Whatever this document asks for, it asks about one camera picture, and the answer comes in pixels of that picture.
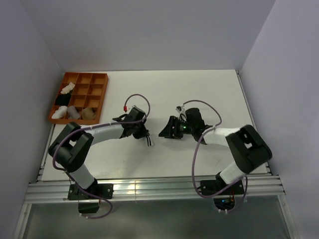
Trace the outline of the white sock with black stripes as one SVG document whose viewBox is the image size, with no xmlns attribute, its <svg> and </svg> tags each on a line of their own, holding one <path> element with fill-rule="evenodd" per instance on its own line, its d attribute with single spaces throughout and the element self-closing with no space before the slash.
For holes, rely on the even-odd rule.
<svg viewBox="0 0 319 239">
<path fill-rule="evenodd" d="M 153 140 L 151 139 L 151 136 L 150 136 L 149 134 L 146 135 L 145 138 L 146 138 L 146 140 L 147 140 L 147 145 L 148 145 L 148 147 L 154 146 L 154 142 L 153 142 Z"/>
</svg>

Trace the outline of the tan brown long sock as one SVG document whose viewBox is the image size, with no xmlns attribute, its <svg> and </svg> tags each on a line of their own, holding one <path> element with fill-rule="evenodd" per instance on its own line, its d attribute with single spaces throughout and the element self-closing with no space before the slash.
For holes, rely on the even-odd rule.
<svg viewBox="0 0 319 239">
<path fill-rule="evenodd" d="M 81 113 L 81 117 L 83 120 L 94 120 L 96 117 L 96 113 L 92 108 L 84 108 Z"/>
</svg>

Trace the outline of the grey sock with red cuff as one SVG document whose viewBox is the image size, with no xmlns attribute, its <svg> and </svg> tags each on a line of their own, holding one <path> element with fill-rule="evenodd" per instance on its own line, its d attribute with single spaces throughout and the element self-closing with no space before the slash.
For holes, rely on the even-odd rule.
<svg viewBox="0 0 319 239">
<path fill-rule="evenodd" d="M 78 120 L 80 119 L 81 115 L 80 113 L 77 111 L 75 106 L 69 106 L 67 108 L 67 114 L 68 114 L 68 119 L 70 120 Z"/>
</svg>

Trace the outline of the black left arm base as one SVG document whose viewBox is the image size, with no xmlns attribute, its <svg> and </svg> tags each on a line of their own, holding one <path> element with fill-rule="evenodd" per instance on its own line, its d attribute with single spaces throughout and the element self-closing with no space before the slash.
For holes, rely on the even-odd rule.
<svg viewBox="0 0 319 239">
<path fill-rule="evenodd" d="M 96 184 L 93 192 L 84 192 L 84 189 L 80 189 L 76 184 L 69 186 L 69 192 L 67 199 L 69 201 L 79 201 L 78 212 L 82 216 L 93 217 L 92 215 L 97 213 L 100 209 L 102 201 L 110 205 L 108 215 L 113 210 L 113 204 L 109 201 L 113 197 L 114 185 Z"/>
</svg>

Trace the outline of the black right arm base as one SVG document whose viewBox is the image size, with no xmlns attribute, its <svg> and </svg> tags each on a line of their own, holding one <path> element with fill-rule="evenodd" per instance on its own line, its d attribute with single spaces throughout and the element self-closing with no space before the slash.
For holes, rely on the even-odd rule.
<svg viewBox="0 0 319 239">
<path fill-rule="evenodd" d="M 227 185 L 222 183 L 220 179 L 201 180 L 197 190 L 204 196 L 210 196 L 223 189 L 225 186 Z M 234 185 L 219 194 L 219 196 L 223 196 L 222 198 L 214 198 L 214 204 L 219 210 L 231 210 L 236 205 L 235 197 L 243 195 L 244 192 L 245 188 L 242 180 L 237 181 Z"/>
</svg>

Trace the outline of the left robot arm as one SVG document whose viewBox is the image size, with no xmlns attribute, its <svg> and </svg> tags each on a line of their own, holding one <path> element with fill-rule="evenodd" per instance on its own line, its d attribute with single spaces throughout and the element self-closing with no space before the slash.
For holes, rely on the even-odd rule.
<svg viewBox="0 0 319 239">
<path fill-rule="evenodd" d="M 127 114 L 112 119 L 110 123 L 81 127 L 68 123 L 48 153 L 55 162 L 80 186 L 79 193 L 86 199 L 98 194 L 97 180 L 85 166 L 85 159 L 92 145 L 110 140 L 133 136 L 139 139 L 148 135 L 144 124 L 146 113 L 134 106 Z"/>
</svg>

